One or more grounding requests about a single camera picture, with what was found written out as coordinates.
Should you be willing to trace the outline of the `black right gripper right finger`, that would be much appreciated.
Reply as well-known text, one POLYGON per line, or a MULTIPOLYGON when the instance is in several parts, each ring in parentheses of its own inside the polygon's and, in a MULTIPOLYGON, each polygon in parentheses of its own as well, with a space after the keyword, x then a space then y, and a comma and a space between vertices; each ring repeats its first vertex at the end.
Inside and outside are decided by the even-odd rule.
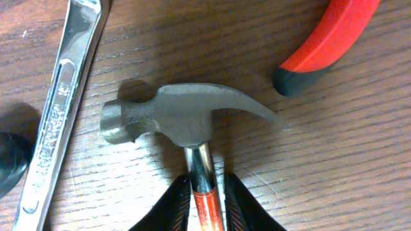
POLYGON ((226 173, 224 183, 228 231, 286 231, 234 173, 226 173))

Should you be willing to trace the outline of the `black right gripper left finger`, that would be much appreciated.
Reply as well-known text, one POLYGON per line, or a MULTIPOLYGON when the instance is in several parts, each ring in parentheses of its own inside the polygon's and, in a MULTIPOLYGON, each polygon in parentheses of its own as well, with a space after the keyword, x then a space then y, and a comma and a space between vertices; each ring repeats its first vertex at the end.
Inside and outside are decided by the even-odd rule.
POLYGON ((186 231, 191 199, 189 176, 179 175, 149 213, 129 231, 186 231))

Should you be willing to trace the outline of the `small claw hammer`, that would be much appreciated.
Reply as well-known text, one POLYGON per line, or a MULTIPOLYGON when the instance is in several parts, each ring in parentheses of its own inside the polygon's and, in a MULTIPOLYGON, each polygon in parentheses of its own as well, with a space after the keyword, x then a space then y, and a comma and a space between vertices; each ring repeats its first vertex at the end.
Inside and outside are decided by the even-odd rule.
POLYGON ((212 113, 219 109, 248 111, 283 130, 290 127, 250 96, 211 83, 163 85, 149 101, 109 101, 101 111, 101 135, 111 144, 132 142, 145 133, 158 132, 184 149, 188 165, 185 175, 189 176, 191 186, 190 201, 196 203, 202 230, 227 230, 225 199, 219 199, 207 146, 213 134, 212 113))

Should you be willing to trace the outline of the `silver combination wrench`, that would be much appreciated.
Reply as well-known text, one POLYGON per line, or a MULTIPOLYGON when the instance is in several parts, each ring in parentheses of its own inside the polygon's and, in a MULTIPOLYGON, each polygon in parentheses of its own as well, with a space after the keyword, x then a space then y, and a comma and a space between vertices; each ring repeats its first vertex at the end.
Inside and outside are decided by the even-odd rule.
POLYGON ((42 230, 73 129, 109 0, 70 0, 37 141, 13 230, 42 230))

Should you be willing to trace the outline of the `red handled cutting pliers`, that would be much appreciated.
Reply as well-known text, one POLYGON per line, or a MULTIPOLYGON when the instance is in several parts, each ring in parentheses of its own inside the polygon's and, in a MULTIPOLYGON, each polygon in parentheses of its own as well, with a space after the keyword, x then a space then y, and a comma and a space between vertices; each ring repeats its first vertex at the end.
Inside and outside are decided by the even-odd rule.
POLYGON ((350 49, 379 0, 331 0, 306 41, 273 73, 275 90, 296 97, 314 85, 350 49))

